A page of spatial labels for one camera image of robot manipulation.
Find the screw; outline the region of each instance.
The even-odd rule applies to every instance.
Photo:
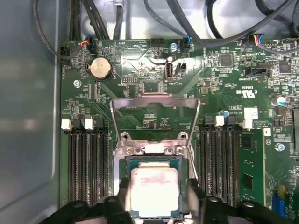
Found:
[[[280,143],[278,143],[278,144],[276,144],[275,149],[276,149],[276,151],[278,151],[278,152],[282,152],[282,151],[284,151],[284,149],[285,149],[285,145],[284,145],[284,144],[280,144]]]
[[[172,43],[170,46],[169,46],[169,49],[172,51],[172,52],[175,52],[178,50],[178,45],[176,43]]]
[[[209,200],[210,200],[211,202],[217,202],[217,201],[218,201],[218,199],[217,199],[216,197],[210,197]]]
[[[244,205],[248,208],[253,208],[254,207],[254,204],[253,203],[250,203],[250,202],[245,202]]]
[[[177,146],[176,149],[174,150],[174,153],[181,155],[184,153],[184,148],[182,146]]]
[[[132,153],[134,153],[134,147],[132,147],[132,146],[127,146],[127,147],[125,148],[125,152],[126,152],[127,155],[131,155]]]
[[[81,87],[81,81],[80,80],[75,80],[73,84],[74,84],[74,87],[76,87],[76,88]]]

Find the chip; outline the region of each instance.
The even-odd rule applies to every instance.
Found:
[[[208,94],[209,93],[209,88],[206,86],[203,86],[200,88],[200,93],[201,94]]]
[[[290,74],[291,70],[291,63],[289,62],[280,62],[279,63],[279,72],[281,74]]]
[[[243,186],[253,190],[253,177],[249,176],[248,174],[243,174]]]
[[[233,66],[233,58],[231,55],[220,55],[221,66]]]
[[[243,135],[241,137],[241,147],[252,149],[252,137],[248,135]]]

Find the cable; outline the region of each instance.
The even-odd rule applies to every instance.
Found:
[[[178,30],[177,28],[170,25],[168,22],[166,22],[164,19],[162,19],[158,14],[150,7],[149,0],[143,0],[144,6],[146,10],[148,11],[149,15],[156,20],[161,25],[167,27],[171,31],[175,32],[176,34],[180,35],[181,37],[187,37],[187,34],[184,34],[182,31]]]
[[[100,27],[100,31],[101,31],[101,33],[104,37],[104,40],[110,40],[109,34],[108,34],[108,32],[106,30],[106,27],[105,27],[105,24],[103,22],[103,19],[102,19],[100,13],[99,13],[97,7],[95,6],[93,0],[87,0],[87,1],[89,3],[89,6],[90,6],[90,9],[92,11],[92,14],[93,14],[94,18],[95,18],[96,22],[98,23],[98,25]]]
[[[280,54],[291,54],[291,53],[295,53],[295,52],[299,51],[299,48],[294,48],[292,50],[272,50],[272,49],[267,48],[267,47],[265,47],[265,46],[263,46],[261,44],[258,47],[260,49],[263,49],[263,50],[268,51],[270,53],[279,54],[279,55]]]
[[[123,8],[122,6],[116,6],[116,24],[113,33],[114,40],[119,40],[121,38],[122,20],[123,20]]]
[[[245,30],[245,31],[243,31],[243,32],[241,32],[237,35],[231,36],[229,38],[221,39],[221,40],[202,40],[202,39],[200,39],[200,37],[198,37],[198,35],[196,34],[194,29],[190,25],[190,23],[187,20],[182,8],[180,7],[178,1],[177,0],[166,0],[166,1],[168,3],[172,13],[176,17],[177,21],[184,28],[184,30],[188,33],[188,35],[194,41],[196,41],[197,43],[199,43],[203,47],[207,47],[207,48],[214,48],[214,47],[223,46],[223,45],[226,45],[226,44],[231,43],[233,41],[239,40],[239,39],[241,39],[241,38],[243,38],[243,37],[245,37],[249,34],[254,33],[255,31],[257,31],[257,30],[261,29],[262,27],[264,27],[265,25],[267,25],[271,20],[273,20],[273,18],[275,18],[275,16],[280,14],[292,2],[294,2],[294,0],[286,0],[271,15],[267,16],[266,18],[264,18],[262,21],[260,21],[256,25],[250,27],[249,29],[247,29],[247,30]]]
[[[80,8],[81,8],[81,0],[75,0],[75,4],[74,4],[74,36],[77,41],[81,40]]]
[[[74,22],[75,22],[75,0],[70,1],[70,30],[69,40],[74,40]]]
[[[292,27],[297,37],[299,37],[299,31],[297,29],[297,19],[298,19],[298,9],[299,9],[299,0],[296,1],[292,17]]]
[[[215,2],[216,2],[216,0],[207,0],[206,1],[207,22],[208,22],[209,27],[210,27],[213,35],[215,36],[215,38],[223,39],[221,34],[218,32],[218,30],[215,26],[215,23],[214,23],[214,19],[213,19],[213,5],[214,5]]]
[[[88,1],[87,0],[82,0],[83,2],[83,6],[88,14],[88,18],[90,19],[90,23],[94,29],[94,32],[95,32],[95,35],[97,36],[97,38],[99,40],[103,39],[103,36],[102,36],[102,33],[101,33],[101,30],[98,26],[98,23],[97,21],[95,20],[94,16],[93,16],[93,13],[89,7],[89,4],[88,4]]]
[[[32,11],[33,11],[33,18],[34,18],[34,23],[36,24],[36,28],[37,28],[37,32],[42,40],[42,42],[46,45],[46,48],[54,55],[56,55],[59,59],[61,60],[64,60],[64,61],[68,61],[70,59],[72,59],[74,56],[76,56],[80,50],[82,49],[82,46],[78,46],[78,48],[76,48],[69,56],[63,56],[59,53],[57,53],[52,47],[51,45],[49,44],[44,32],[43,32],[43,29],[42,29],[42,26],[41,26],[41,22],[39,20],[39,17],[38,17],[38,1],[39,0],[33,0],[33,4],[32,4]]]
[[[274,10],[272,8],[270,8],[269,6],[267,6],[267,4],[264,2],[264,0],[255,0],[256,2],[256,6],[257,8],[261,11],[261,13],[263,13],[265,16],[269,16],[271,13],[274,12]],[[274,20],[281,22],[283,24],[285,24],[291,35],[294,36],[295,31],[292,28],[292,21],[289,20],[287,17],[285,17],[284,15],[277,15]]]

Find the capacitor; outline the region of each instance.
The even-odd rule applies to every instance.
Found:
[[[224,118],[229,116],[229,112],[228,111],[219,111],[219,115],[222,115]]]
[[[284,97],[275,97],[272,99],[271,104],[273,106],[284,106],[285,105],[285,98]]]
[[[112,64],[104,57],[97,57],[86,65],[86,71],[96,80],[107,81],[113,74]]]

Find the blue connector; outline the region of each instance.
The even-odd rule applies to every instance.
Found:
[[[272,210],[278,213],[281,217],[286,217],[285,214],[285,200],[280,199],[279,196],[272,197]]]

